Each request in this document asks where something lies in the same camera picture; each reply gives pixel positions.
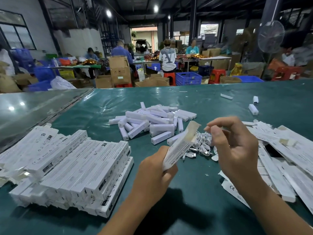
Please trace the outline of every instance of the red plastic stool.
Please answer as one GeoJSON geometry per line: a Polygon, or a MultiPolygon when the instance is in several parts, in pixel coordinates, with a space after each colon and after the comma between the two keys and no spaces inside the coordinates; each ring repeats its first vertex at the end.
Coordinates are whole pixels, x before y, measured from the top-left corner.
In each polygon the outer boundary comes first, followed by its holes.
{"type": "Polygon", "coordinates": [[[164,77],[168,77],[170,79],[170,86],[176,86],[175,73],[164,73],[164,77]]]}
{"type": "Polygon", "coordinates": [[[301,67],[279,67],[275,71],[272,81],[296,80],[300,78],[302,71],[301,67]]]}
{"type": "Polygon", "coordinates": [[[115,85],[116,88],[120,88],[120,87],[133,87],[133,85],[131,83],[128,84],[117,84],[115,85]]]}
{"type": "Polygon", "coordinates": [[[226,70],[213,69],[209,78],[209,84],[219,84],[219,79],[221,76],[226,76],[226,70]]]}

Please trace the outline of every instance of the person in white shirt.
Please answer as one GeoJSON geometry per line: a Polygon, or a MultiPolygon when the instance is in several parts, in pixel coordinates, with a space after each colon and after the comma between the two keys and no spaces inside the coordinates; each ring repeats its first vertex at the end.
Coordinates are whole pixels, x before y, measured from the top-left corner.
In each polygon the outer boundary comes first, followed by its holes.
{"type": "Polygon", "coordinates": [[[9,66],[5,67],[5,73],[7,76],[14,76],[15,70],[13,62],[8,54],[8,52],[3,48],[3,46],[0,44],[0,61],[5,62],[9,64],[9,66]]]}
{"type": "Polygon", "coordinates": [[[159,60],[162,61],[162,70],[164,73],[174,73],[176,71],[176,52],[171,48],[171,41],[166,39],[163,41],[164,48],[161,49],[159,60]]]}

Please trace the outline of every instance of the left hand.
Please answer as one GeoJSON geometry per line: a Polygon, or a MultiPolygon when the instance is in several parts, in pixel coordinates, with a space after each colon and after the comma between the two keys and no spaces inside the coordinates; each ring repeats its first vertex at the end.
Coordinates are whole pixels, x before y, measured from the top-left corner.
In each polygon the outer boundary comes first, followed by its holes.
{"type": "Polygon", "coordinates": [[[148,209],[163,197],[171,180],[178,172],[176,165],[164,172],[162,170],[168,149],[168,146],[161,146],[155,154],[145,158],[139,165],[130,196],[148,209]]]}

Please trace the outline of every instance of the forearm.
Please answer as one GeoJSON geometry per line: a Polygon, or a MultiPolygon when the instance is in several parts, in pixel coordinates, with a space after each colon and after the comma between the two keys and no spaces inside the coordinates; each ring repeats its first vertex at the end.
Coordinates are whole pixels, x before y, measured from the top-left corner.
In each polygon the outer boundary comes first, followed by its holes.
{"type": "Polygon", "coordinates": [[[98,235],[132,235],[149,210],[130,194],[98,235]]]}
{"type": "Polygon", "coordinates": [[[260,176],[253,184],[238,188],[268,235],[313,234],[313,229],[260,176]]]}

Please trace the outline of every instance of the hanging light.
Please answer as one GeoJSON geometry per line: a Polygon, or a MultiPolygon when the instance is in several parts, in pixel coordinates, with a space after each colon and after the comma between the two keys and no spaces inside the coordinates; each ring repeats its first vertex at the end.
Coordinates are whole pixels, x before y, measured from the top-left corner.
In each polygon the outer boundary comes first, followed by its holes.
{"type": "Polygon", "coordinates": [[[106,11],[106,15],[108,16],[108,18],[111,18],[111,17],[112,17],[111,11],[110,11],[110,10],[107,10],[107,11],[106,11]]]}
{"type": "Polygon", "coordinates": [[[158,13],[159,7],[157,5],[154,5],[153,11],[154,11],[154,13],[158,13]]]}

